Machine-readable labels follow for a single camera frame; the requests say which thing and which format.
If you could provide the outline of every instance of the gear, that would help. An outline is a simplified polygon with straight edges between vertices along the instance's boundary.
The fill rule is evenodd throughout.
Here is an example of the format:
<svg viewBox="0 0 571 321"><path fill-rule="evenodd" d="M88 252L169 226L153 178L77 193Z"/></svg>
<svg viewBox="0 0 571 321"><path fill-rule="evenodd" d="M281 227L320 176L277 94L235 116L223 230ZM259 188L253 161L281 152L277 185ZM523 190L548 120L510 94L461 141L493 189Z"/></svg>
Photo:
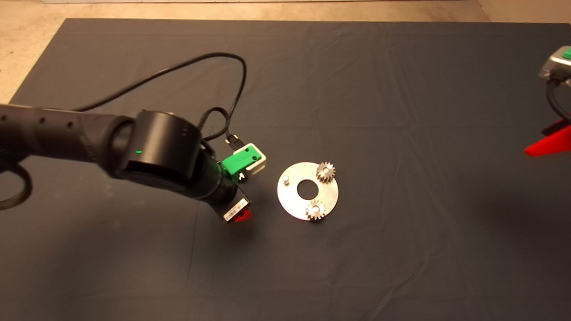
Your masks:
<svg viewBox="0 0 571 321"><path fill-rule="evenodd" d="M325 205L317 199L312 200L305 209L305 214L309 220L320 220L326 216Z"/></svg>
<svg viewBox="0 0 571 321"><path fill-rule="evenodd" d="M316 175L321 183L329 183L335 177L335 166L329 162L321 163L317 167Z"/></svg>

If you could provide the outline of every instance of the black cable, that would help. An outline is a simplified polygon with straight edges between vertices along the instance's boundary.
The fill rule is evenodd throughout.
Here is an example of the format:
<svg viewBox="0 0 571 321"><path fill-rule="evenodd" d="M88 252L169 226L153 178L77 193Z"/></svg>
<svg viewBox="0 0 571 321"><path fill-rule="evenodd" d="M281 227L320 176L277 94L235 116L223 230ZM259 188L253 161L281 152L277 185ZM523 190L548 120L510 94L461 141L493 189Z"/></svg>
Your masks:
<svg viewBox="0 0 571 321"><path fill-rule="evenodd" d="M561 105L559 105L557 99L555 98L554 89L557 88L557 86L559 86L560 83L561 81L553 78L547 81L547 88L545 90L545 94L547 96L547 102L549 103L553 111L555 111L555 113L559 115L559 117L563 118L567 123L571 124L571 115L569 115L569 112L563 109Z"/></svg>
<svg viewBox="0 0 571 321"><path fill-rule="evenodd" d="M212 107L208 109L204 114L202 114L202 117L200 117L200 121L198 122L198 125L196 125L196 128L198 128L198 130L202 131L202 128L204 127L204 124L206 123L208 116L210 116L210 114L214 111L220 113L222 117L224 117L224 127L221 130L215 132L214 134L204 137L204 140L207 142L213 140L216 137L222 136L224 132L228 130L228 126L230 125L230 115L228 115L226 109L222 107Z"/></svg>
<svg viewBox="0 0 571 321"><path fill-rule="evenodd" d="M117 99L119 97L121 97L122 95L125 95L127 93L129 93L130 91L144 85L145 83L158 78L162 75L168 74L172 71L181 69L183 67L186 66L190 66L194 63L206 60L206 59L210 59L210 58L231 58L231 59L235 59L237 61L239 61L242 64L242 80L240 81L240 87L238 88L238 92L236 93L236 97L234 98L234 102L232 103L232 106L230 107L230 111L226 111L226 109L222 108L222 107L213 107L208 109L206 112L204 112L204 114L200 117L200 121L198 122L197 128L202 131L202 128L204 127L204 124L206 124L206 121L208 119L208 116L210 116L210 114L212 114L213 112L217 112L220 113L223 117L224 117L224 127L215 132L212 135L206 136L204 137L205 141L210 141L212 139L215 139L217 137L222 136L224 133L226 133L227 135L230 134L229 131L229 126L230 126L230 120L232 118L232 115L234 114L234 111L236 109L236 105L238 104L238 101L240 101L240 97L242 96L242 91L244 90L244 86L246 85L246 76L247 76L247 66L246 66L246 62L245 60L235 54L230 54L230 53L209 53L209 54L204 54L198 57L195 57L193 59L189 59L187 61L183 61L181 63L177 63L175 65L172 65L170 67L167 67L163 70L159 70L156 73L149 75L147 77L144 77L136 82L131 83L130 85L127 85L126 87L123 87L121 89L119 89L118 91L105 96L95 102L86 104L84 106L78 107L73 109L74 111L89 111L92 109L95 109L99 106L105 105L108 102ZM23 203L31 194L32 192L32 181L31 181L31 177L30 174L22 167L18 164L18 162L13 162L11 160L8 159L1 159L0 158L0 172L1 171L11 171L14 174L18 175L20 178L22 178L22 180L24 181L24 188L23 190L12 196L9 199L5 199L0 201L0 210L5 210L17 205L20 205L21 203Z"/></svg>
<svg viewBox="0 0 571 321"><path fill-rule="evenodd" d="M144 77L144 78L142 78L142 79L140 79L140 80L138 80L138 81L136 81L136 82L133 82L132 84L130 84L130 85L124 87L124 88L121 88L121 89L119 89L118 91L116 91L116 92L114 92L114 93L112 93L112 94L110 94L110 95L108 95L108 96L105 96L105 97L103 97L103 98L101 98L101 99L99 99L99 100L97 100L97 101L95 101L95 102L89 103L89 104L84 105L84 106L81 106L81 107L79 107L79 108L75 108L74 111L88 111L88 110L92 110L92 109L97 108L97 107L99 107L99 106L105 105L105 104L107 104L108 102L110 102L110 101L112 101L112 100L114 100L114 99L117 99L117 98L121 97L122 95L125 95L125 94L127 94L128 92L130 92L130 91L132 91L132 90L138 88L139 86L144 85L145 83L147 83L147 82L149 82L149 81L151 81L151 80L153 80L153 79L155 79L155 78L157 78L157 77L160 77L160 76L162 76L162 75L164 75L164 74L168 74L168 73L170 73L170 72L172 72L172 71L178 70L178 69L183 68L183 67L186 67L186 66L190 66L190 65L192 65L192 64L194 64L194 63L197 63L197 62L200 62L200 61L203 61L203 60L206 60L206 59L219 58L219 57L221 57L221 58L231 58L231 59L235 59L235 60L239 61L239 62L242 64L242 80L240 81L240 87L238 88L238 92L236 93L236 97L234 98L234 102L232 103L232 106L230 107L230 110L227 112L228 117L227 117L227 119L226 119L226 123L224 124L224 127L222 128L222 131L218 131L218 132L216 132L215 134L206 137L204 140L205 140L205 141L212 140L212 139L214 139L214 138L217 138L217 137L222 136L224 133L226 133L227 135L229 135L229 134L230 134L230 131L229 131L228 128L229 128L229 126L230 126L230 119L232 118L232 115L234 114L234 111L235 111L235 109L236 109L236 105L238 104L238 101L240 100L240 97L242 96L242 91L244 90L244 86L246 85L246 76L247 76L247 66L246 66L245 60L244 60L242 57L240 57L240 56L238 56L238 55L236 55L236 54L230 54L230 53L209 53L209 54L204 54L204 55L195 57L195 58L193 58L193 59L189 59L189 60L187 60L187 61L183 61L183 62L181 62L181 63L177 63L177 64L172 65L172 66L170 66L170 67L167 67L167 68L165 68L165 69L163 69L163 70L159 70L159 71L157 71L156 73L154 73L154 74L152 74L152 75L149 75L149 76L147 76L147 77ZM208 115L210 115L210 113L212 113L212 111L213 111L213 109L207 110L207 111L202 115L201 120L204 118L204 122L205 122L205 121L206 121L205 118L207 118Z"/></svg>
<svg viewBox="0 0 571 321"><path fill-rule="evenodd" d="M32 178L25 168L17 162L0 158L0 170L11 171L24 181L24 188L9 199L0 201L0 211L22 204L32 193Z"/></svg>

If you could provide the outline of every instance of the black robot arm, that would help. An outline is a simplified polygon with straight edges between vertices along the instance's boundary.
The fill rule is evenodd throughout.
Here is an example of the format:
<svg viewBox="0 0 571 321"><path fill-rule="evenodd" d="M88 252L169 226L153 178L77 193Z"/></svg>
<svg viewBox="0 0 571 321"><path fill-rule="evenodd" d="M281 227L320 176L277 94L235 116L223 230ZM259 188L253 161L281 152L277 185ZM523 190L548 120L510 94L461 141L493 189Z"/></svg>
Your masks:
<svg viewBox="0 0 571 321"><path fill-rule="evenodd" d="M29 155L96 163L113 178L207 202L225 222L250 205L196 126L169 113L130 118L0 105L0 158Z"/></svg>

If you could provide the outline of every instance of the metal disc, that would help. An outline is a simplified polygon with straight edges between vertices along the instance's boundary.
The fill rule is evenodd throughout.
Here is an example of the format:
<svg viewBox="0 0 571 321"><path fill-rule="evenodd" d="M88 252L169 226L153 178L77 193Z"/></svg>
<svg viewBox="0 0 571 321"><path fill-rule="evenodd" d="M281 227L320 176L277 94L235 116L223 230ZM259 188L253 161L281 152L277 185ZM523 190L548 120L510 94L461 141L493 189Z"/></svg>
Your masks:
<svg viewBox="0 0 571 321"><path fill-rule="evenodd" d="M321 183L316 176L319 165L310 162L301 162L289 166L280 176L278 181L278 199L282 207L293 217L309 220L305 210L312 200L307 200L299 196L297 186L303 180L310 180L317 185L317 199L325 205L325 215L329 214L339 198L337 181L333 178L328 183Z"/></svg>

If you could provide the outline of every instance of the green tab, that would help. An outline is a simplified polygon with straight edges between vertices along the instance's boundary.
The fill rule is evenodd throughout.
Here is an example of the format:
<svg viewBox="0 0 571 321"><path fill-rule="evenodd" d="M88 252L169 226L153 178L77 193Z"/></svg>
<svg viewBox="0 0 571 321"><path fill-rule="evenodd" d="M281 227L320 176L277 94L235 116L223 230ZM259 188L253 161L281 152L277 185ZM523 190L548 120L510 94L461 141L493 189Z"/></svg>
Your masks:
<svg viewBox="0 0 571 321"><path fill-rule="evenodd" d="M260 158L262 156L255 148L248 147L223 160L222 165L226 167L230 175L234 176L257 162Z"/></svg>
<svg viewBox="0 0 571 321"><path fill-rule="evenodd" d="M571 48L569 48L569 50L567 50L567 52L563 54L563 58L571 59Z"/></svg>

